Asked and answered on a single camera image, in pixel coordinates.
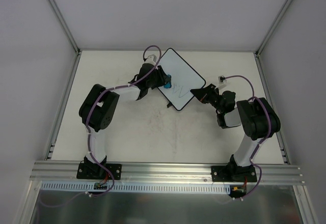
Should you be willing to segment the black framed whiteboard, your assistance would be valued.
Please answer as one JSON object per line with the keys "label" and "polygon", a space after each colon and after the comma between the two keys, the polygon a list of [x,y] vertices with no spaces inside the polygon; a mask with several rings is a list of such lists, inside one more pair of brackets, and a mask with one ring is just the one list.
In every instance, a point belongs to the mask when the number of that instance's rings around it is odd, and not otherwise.
{"label": "black framed whiteboard", "polygon": [[165,51],[159,65],[165,74],[171,76],[171,87],[159,87],[158,90],[177,111],[184,109],[193,99],[192,89],[206,85],[206,80],[172,48]]}

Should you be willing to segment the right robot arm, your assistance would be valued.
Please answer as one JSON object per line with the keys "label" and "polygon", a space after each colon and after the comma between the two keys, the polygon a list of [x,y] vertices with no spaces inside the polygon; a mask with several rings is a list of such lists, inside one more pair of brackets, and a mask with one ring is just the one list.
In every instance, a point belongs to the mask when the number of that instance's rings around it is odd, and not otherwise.
{"label": "right robot arm", "polygon": [[235,101],[231,91],[219,93],[210,84],[205,88],[191,89],[191,93],[203,104],[215,108],[218,125],[223,129],[241,126],[243,139],[237,151],[225,166],[212,166],[213,182],[257,182],[253,159],[262,144],[280,131],[281,122],[265,98]]}

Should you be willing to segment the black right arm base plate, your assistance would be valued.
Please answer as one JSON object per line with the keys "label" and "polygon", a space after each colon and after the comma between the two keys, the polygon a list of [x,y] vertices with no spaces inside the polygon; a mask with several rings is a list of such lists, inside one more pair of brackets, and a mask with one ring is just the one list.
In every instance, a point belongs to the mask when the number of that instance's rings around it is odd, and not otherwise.
{"label": "black right arm base plate", "polygon": [[236,166],[234,169],[227,165],[211,167],[211,177],[213,182],[257,182],[255,168],[250,166]]}

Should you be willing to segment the blue whiteboard eraser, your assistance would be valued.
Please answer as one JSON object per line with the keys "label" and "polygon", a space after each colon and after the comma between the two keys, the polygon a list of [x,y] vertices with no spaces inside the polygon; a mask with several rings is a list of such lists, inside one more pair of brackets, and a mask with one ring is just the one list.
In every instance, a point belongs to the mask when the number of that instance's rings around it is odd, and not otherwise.
{"label": "blue whiteboard eraser", "polygon": [[165,76],[165,84],[164,84],[164,88],[165,89],[169,89],[169,88],[171,88],[171,75],[166,75]]}

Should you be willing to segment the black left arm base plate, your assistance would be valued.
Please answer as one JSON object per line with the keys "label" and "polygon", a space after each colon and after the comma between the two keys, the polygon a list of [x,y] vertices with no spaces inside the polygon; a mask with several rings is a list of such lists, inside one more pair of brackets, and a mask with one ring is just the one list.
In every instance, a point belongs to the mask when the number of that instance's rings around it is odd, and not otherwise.
{"label": "black left arm base plate", "polygon": [[[104,165],[113,175],[114,180],[121,179],[122,165],[115,163],[106,163]],[[111,175],[96,163],[81,162],[78,165],[76,178],[83,180],[104,180],[107,177],[111,180]]]}

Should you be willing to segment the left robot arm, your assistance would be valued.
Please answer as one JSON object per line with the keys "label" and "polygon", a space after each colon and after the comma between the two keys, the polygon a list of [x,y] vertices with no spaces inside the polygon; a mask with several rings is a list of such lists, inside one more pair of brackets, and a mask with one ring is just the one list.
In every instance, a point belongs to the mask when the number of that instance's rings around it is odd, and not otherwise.
{"label": "left robot arm", "polygon": [[93,85],[79,109],[79,116],[87,132],[87,153],[78,166],[78,179],[101,179],[113,171],[106,165],[106,130],[113,120],[119,102],[137,101],[149,89],[171,87],[171,75],[158,65],[144,63],[139,73],[126,85],[106,88]]}

